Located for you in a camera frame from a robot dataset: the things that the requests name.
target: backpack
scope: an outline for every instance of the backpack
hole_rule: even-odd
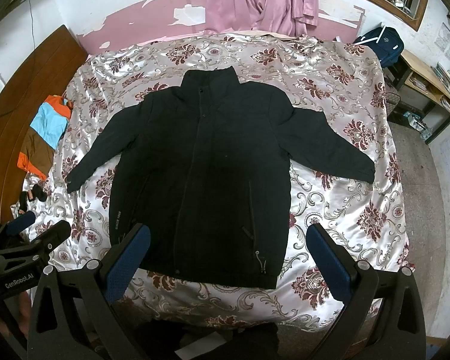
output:
[[[355,39],[354,43],[363,42],[367,39],[377,38],[382,32],[382,27],[375,28],[369,31],[363,36]],[[392,27],[385,27],[382,36],[380,37],[378,43],[377,40],[371,40],[370,42],[363,43],[364,46],[370,47],[373,52],[377,55],[382,69],[393,65],[398,61],[398,57],[402,54],[404,50],[404,43],[400,38],[397,30]]]

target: metal bolt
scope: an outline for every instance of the metal bolt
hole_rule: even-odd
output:
[[[404,267],[402,268],[402,273],[403,273],[405,276],[411,276],[412,270],[411,270],[410,268],[408,268],[407,266],[404,266]]]
[[[91,259],[89,262],[87,262],[87,268],[88,269],[95,269],[99,265],[100,265],[100,263],[96,259]]]
[[[366,271],[368,268],[370,268],[370,264],[368,263],[368,261],[365,261],[364,259],[361,259],[357,263],[357,266],[363,271]]]
[[[53,272],[53,266],[52,265],[47,265],[44,269],[43,269],[43,273],[45,275],[49,275]]]

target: concrete floor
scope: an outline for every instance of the concrete floor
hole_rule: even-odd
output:
[[[437,169],[419,133],[390,123],[402,172],[406,231],[410,240],[408,261],[415,264],[425,326],[430,330],[442,291],[445,267],[445,213]],[[279,354],[283,359],[303,359],[322,339],[322,333],[305,333],[291,326],[278,327]]]

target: floral bedspread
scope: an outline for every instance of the floral bedspread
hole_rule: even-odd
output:
[[[67,87],[72,118],[48,179],[41,182],[48,199],[30,207],[37,221],[28,230],[29,238],[66,219],[72,234],[54,250],[51,264],[68,270],[101,259],[110,248],[108,205],[119,157],[98,168],[77,193],[68,195],[64,177],[113,114],[141,102],[149,92],[180,85],[188,69],[230,65],[241,82],[275,85],[294,107],[324,111],[337,134],[375,161],[375,183],[336,178],[292,162],[288,246],[275,290],[192,283],[138,270],[125,297],[155,318],[193,325],[244,327],[274,321],[322,330],[343,304],[332,298],[307,251],[310,224],[320,222],[354,259],[366,259],[375,268],[397,271],[408,264],[402,185],[386,121],[383,73],[365,46],[231,33],[132,45],[91,57]],[[24,189],[36,182],[38,178],[28,175]]]

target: desk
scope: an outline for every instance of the desk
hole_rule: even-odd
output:
[[[421,93],[427,97],[430,102],[424,108],[424,116],[427,115],[435,105],[443,108],[450,114],[450,110],[442,104],[442,99],[446,100],[450,105],[450,93],[443,86],[442,82],[433,72],[430,66],[420,60],[416,55],[413,55],[408,50],[403,50],[399,60],[389,67],[390,72],[394,75],[394,86],[399,90],[406,85],[414,91]],[[419,79],[426,84],[427,90],[424,91],[413,83],[413,78]],[[432,136],[428,138],[425,143],[430,143],[444,128],[450,124],[450,115],[447,119],[433,132]]]

